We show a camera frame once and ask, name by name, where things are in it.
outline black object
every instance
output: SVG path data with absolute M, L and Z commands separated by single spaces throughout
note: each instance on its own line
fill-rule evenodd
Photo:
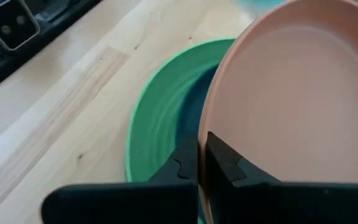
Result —
M 196 223 L 195 135 L 145 183 L 64 187 L 42 205 L 45 224 Z M 208 133 L 206 181 L 215 224 L 358 223 L 358 184 L 285 183 Z
M 0 83 L 100 1 L 0 0 Z

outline green bowl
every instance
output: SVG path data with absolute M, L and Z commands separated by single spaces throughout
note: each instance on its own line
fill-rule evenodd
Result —
M 185 108 L 185 112 L 182 110 L 188 105 L 185 101 L 197 94 L 192 87 L 199 88 L 197 82 L 207 71 L 219 65 L 233 42 L 234 39 L 213 40 L 184 50 L 166 62 L 150 79 L 132 114 L 125 155 L 127 181 L 148 180 L 168 159 L 181 134 L 178 131 L 182 132 L 189 126 L 180 124 L 186 120 L 183 114 L 186 116 L 194 110 L 200 110 L 201 114 L 203 99 L 190 102 L 202 105 Z M 203 96 L 195 97 L 205 98 L 209 83 L 200 90 L 204 92 L 200 93 Z M 197 128 L 199 116 L 192 114 L 188 119 L 191 122 L 196 120 Z

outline light wood surface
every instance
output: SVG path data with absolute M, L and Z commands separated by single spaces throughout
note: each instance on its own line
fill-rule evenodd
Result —
M 129 118 L 156 69 L 252 19 L 230 0 L 104 0 L 0 84 L 0 223 L 41 223 L 52 190 L 123 182 Z

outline wooden countertop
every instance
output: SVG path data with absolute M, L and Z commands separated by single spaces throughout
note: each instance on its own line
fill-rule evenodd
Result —
M 57 187 L 123 182 L 129 117 L 177 52 L 235 37 L 231 0 L 104 0 L 0 84 L 0 223 L 41 223 Z

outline wood grain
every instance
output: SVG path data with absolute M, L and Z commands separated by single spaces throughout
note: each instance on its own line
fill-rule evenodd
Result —
M 104 0 L 0 84 L 0 223 L 54 189 L 123 182 L 129 118 L 161 64 L 251 19 L 229 0 Z

